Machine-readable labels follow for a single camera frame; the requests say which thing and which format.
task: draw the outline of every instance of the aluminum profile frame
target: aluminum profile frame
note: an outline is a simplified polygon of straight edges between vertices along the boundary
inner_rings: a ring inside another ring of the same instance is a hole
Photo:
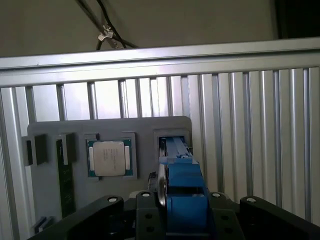
[[[181,115],[211,191],[320,225],[319,66],[320,38],[0,58],[0,234],[36,221],[29,123]]]

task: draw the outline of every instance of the bolt head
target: bolt head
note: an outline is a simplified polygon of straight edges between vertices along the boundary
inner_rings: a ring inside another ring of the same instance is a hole
[[[255,203],[256,202],[256,200],[251,198],[251,197],[247,198],[246,201],[250,202],[250,203]]]
[[[221,195],[219,193],[216,193],[216,192],[212,193],[212,196],[215,197],[215,198],[220,198],[221,197]]]
[[[113,202],[117,201],[117,198],[116,198],[116,197],[110,197],[110,198],[108,199],[108,201],[109,201],[110,203],[113,203]]]

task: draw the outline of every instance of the white wall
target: white wall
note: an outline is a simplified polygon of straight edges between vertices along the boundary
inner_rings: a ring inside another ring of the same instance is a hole
[[[95,50],[98,31],[74,0],[2,2],[0,56]],[[87,2],[101,16],[96,1]],[[158,47],[274,39],[271,2],[106,0],[106,6],[124,39]]]

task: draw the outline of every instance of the black plastic piece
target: black plastic piece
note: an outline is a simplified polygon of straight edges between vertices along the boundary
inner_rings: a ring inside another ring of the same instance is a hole
[[[158,174],[155,171],[149,174],[147,190],[154,193],[158,191]]]
[[[136,196],[136,240],[165,239],[166,230],[156,201],[158,199],[153,192],[143,191]]]
[[[240,200],[240,222],[246,239],[318,240],[320,227],[256,196]]]
[[[54,224],[55,219],[52,216],[49,216],[38,228],[39,232],[44,231],[46,228]]]
[[[121,212],[123,207],[121,197],[104,196],[39,232],[30,240],[108,239],[108,216]]]
[[[62,140],[63,147],[63,164],[75,162],[77,157],[76,151],[76,135],[74,133],[61,134],[58,139]]]
[[[46,134],[40,134],[35,136],[23,136],[23,154],[24,165],[30,166],[32,164],[40,165],[48,159],[48,138]]]
[[[31,239],[320,239],[320,227],[259,197],[244,197],[237,204],[223,193],[215,194],[219,195],[209,197],[210,228],[202,233],[166,232],[166,209],[159,205],[157,193],[142,191],[125,203],[118,196],[103,197]]]
[[[73,154],[74,150],[66,147],[66,138],[56,141],[56,160],[58,166],[60,205],[62,218],[73,214],[76,211],[74,177],[72,171],[71,156],[67,158],[68,153]]]
[[[38,221],[36,221],[35,225],[32,226],[33,234],[39,233],[39,227],[47,220],[47,217],[42,216]]]

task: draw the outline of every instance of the cable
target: cable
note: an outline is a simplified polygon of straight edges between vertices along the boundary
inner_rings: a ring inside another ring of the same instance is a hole
[[[90,7],[88,6],[88,4],[86,3],[85,0],[75,0],[75,2],[79,5],[79,7],[82,9],[82,11],[86,14],[86,16],[91,20],[91,22],[94,24],[94,26],[98,29],[99,32],[101,33],[104,33],[104,27],[103,25],[98,21],[96,15],[92,12],[92,10],[90,9]],[[118,36],[117,35],[113,35],[112,37],[114,40],[118,41],[118,42],[121,42],[120,41],[120,38],[119,38],[119,34]],[[129,42],[129,41],[126,41],[124,39],[121,38],[121,40],[124,42],[125,45],[131,47],[131,48],[138,48],[137,45]],[[101,49],[101,46],[102,46],[102,43],[100,40],[99,42],[97,43],[96,45],[96,50],[100,50]]]
[[[96,44],[95,50],[97,50],[97,51],[101,50],[102,43],[103,43],[102,41],[98,40],[98,43]]]
[[[106,22],[107,22],[108,25],[111,27],[111,29],[112,29],[112,31],[115,33],[115,35],[118,37],[119,42],[120,42],[120,43],[122,44],[122,46],[126,49],[127,46],[126,46],[126,44],[124,43],[123,39],[120,37],[120,35],[119,35],[118,31],[116,30],[115,26],[111,23],[110,18],[109,18],[108,13],[107,13],[107,10],[106,10],[103,2],[102,2],[101,0],[96,0],[96,1],[98,2],[98,4],[100,5],[100,7],[101,7],[101,9],[102,9],[102,13],[103,13],[103,16],[104,16]]]

